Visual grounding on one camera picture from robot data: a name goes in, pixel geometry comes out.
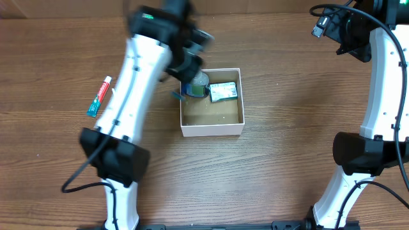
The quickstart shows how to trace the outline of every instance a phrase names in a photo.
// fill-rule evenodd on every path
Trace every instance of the red toothpaste tube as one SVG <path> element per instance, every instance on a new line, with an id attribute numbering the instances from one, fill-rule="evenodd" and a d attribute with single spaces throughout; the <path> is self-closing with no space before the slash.
<path id="1" fill-rule="evenodd" d="M 98 110 L 100 109 L 102 100 L 104 99 L 105 94 L 109 89 L 109 84 L 111 83 L 112 77 L 108 76 L 105 78 L 104 83 L 102 84 L 100 91 L 95 96 L 94 101 L 92 102 L 91 106 L 89 106 L 87 115 L 93 118 L 96 117 Z"/>

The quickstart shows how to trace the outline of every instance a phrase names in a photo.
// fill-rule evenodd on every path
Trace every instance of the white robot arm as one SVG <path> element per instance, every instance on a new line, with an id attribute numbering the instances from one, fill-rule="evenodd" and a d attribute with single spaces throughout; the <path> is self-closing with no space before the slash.
<path id="1" fill-rule="evenodd" d="M 398 38 L 402 47 L 409 47 L 409 26 L 397 25 L 393 33 Z M 389 35 L 382 29 L 371 31 L 370 44 L 372 50 L 372 76 L 369 101 L 361 125 L 359 135 L 367 139 L 383 137 L 384 141 L 394 140 L 394 130 L 391 126 L 395 123 L 396 111 L 399 107 L 402 87 L 402 69 L 399 67 L 399 56 Z M 409 105 L 404 111 L 409 112 Z M 409 118 L 401 121 L 399 140 L 405 142 L 409 137 Z M 334 175 L 321 199 L 314 205 L 313 213 L 316 223 L 328 229 L 335 228 L 342 202 L 356 182 L 365 180 L 373 181 L 371 173 L 353 173 L 346 175 L 342 166 L 337 166 Z M 366 185 L 361 185 L 349 198 L 344 209 L 339 227 L 344 227 L 346 217 L 353 204 Z"/>
<path id="2" fill-rule="evenodd" d="M 107 198 L 108 216 L 101 229 L 137 228 L 137 182 L 150 157 L 138 144 L 156 85 L 163 72 L 190 82 L 202 65 L 197 53 L 213 40 L 189 20 L 192 10 L 188 0 L 166 0 L 162 9 L 142 6 L 129 18 L 131 37 L 114 94 L 95 130 L 84 128 L 81 133 L 80 143 L 88 161 L 62 191 L 84 189 L 66 187 L 88 163 L 96 167 L 102 180 L 98 185 L 105 185 Z"/>

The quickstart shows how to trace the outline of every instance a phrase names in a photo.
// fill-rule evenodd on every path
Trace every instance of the table surface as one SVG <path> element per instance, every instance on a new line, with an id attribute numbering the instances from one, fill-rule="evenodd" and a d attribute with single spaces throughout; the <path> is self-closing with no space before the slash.
<path id="1" fill-rule="evenodd" d="M 335 134 L 358 132 L 364 118 L 371 64 L 337 56 L 338 44 L 311 36 L 315 22 L 304 13 L 200 18 L 216 39 L 206 67 L 241 69 L 245 128 L 182 137 L 170 94 L 178 82 L 159 84 L 141 143 L 151 151 L 138 194 L 144 224 L 297 220 L 321 197 L 336 167 Z M 78 138 L 95 124 L 86 116 L 95 93 L 120 72 L 122 19 L 2 20 L 0 31 L 0 229 L 101 224 L 102 188 L 60 189 L 86 159 Z M 88 167 L 72 186 L 94 181 Z M 409 199 L 397 167 L 376 181 Z M 349 218 L 363 229 L 407 229 L 407 215 L 369 186 Z"/>

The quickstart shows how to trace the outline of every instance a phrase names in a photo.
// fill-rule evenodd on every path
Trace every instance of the white box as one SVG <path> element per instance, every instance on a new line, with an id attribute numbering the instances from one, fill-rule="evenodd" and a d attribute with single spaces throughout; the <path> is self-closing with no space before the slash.
<path id="1" fill-rule="evenodd" d="M 184 137 L 240 135 L 244 121 L 242 80 L 239 68 L 202 70 L 210 84 L 236 82 L 238 98 L 211 102 L 206 98 L 186 96 L 180 102 L 180 127 Z"/>

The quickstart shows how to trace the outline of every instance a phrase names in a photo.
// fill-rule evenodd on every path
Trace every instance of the toothpaste cap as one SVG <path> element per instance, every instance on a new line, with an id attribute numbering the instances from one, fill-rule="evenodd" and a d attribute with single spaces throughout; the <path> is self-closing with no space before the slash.
<path id="1" fill-rule="evenodd" d="M 108 83 L 111 83 L 111 81 L 112 81 L 112 77 L 110 76 L 107 76 L 104 80 L 104 82 L 108 82 Z"/>

